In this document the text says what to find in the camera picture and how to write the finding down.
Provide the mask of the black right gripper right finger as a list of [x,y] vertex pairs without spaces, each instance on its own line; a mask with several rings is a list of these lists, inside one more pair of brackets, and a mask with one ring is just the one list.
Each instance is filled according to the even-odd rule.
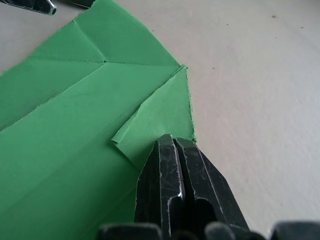
[[187,219],[191,231],[203,235],[209,223],[218,222],[234,234],[249,232],[231,188],[197,145],[187,139],[175,138],[187,200]]

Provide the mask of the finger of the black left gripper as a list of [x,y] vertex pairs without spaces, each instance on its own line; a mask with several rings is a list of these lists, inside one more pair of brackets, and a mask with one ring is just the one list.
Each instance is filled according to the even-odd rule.
[[82,8],[89,9],[93,5],[95,0],[71,0],[71,2]]
[[6,0],[6,4],[50,16],[57,11],[56,5],[51,0]]

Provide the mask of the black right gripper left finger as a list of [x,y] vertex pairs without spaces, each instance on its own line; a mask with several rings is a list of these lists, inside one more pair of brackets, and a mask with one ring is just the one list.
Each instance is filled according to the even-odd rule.
[[178,149],[170,134],[158,138],[138,178],[134,221],[172,237],[183,225],[185,189]]

